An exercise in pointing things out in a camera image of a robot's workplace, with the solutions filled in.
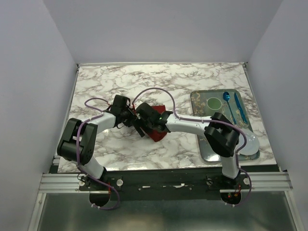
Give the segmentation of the dark red cloth napkin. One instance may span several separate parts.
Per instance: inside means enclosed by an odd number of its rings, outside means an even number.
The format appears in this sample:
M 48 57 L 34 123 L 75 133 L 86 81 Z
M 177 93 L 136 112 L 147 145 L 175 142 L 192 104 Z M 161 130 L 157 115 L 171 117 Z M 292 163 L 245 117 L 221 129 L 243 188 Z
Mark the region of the dark red cloth napkin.
M 137 109 L 132 107 L 135 114 L 139 113 L 139 122 L 142 123 L 142 130 L 145 132 L 154 142 L 162 140 L 166 136 L 166 132 L 159 132 L 152 128 L 150 123 L 153 123 L 160 115 L 166 110 L 164 105 L 150 106 L 147 103 L 139 105 Z

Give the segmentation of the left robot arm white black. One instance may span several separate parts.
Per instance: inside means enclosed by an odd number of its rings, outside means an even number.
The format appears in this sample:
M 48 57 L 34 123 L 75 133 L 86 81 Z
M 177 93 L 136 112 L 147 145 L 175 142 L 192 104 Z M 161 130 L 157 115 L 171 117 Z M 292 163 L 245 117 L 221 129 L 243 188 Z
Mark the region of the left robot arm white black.
M 94 157 L 96 137 L 101 132 L 117 128 L 119 124 L 132 126 L 136 118 L 130 109 L 130 99 L 116 95 L 113 103 L 99 114 L 84 121 L 68 120 L 57 147 L 57 154 L 76 165 L 80 172 L 88 175 L 96 190 L 107 185 L 107 170 Z

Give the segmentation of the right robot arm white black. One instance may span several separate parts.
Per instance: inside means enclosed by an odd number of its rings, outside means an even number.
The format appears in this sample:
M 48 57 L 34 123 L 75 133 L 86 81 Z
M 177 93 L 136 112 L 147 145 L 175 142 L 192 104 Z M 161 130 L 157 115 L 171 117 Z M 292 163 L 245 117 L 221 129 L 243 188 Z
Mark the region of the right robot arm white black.
M 140 104 L 136 114 L 147 130 L 159 133 L 183 132 L 206 138 L 211 149 L 221 158 L 222 185 L 231 189 L 239 183 L 241 168 L 238 152 L 246 146 L 247 137 L 223 114 L 183 117 L 172 111 L 159 113 L 147 103 Z

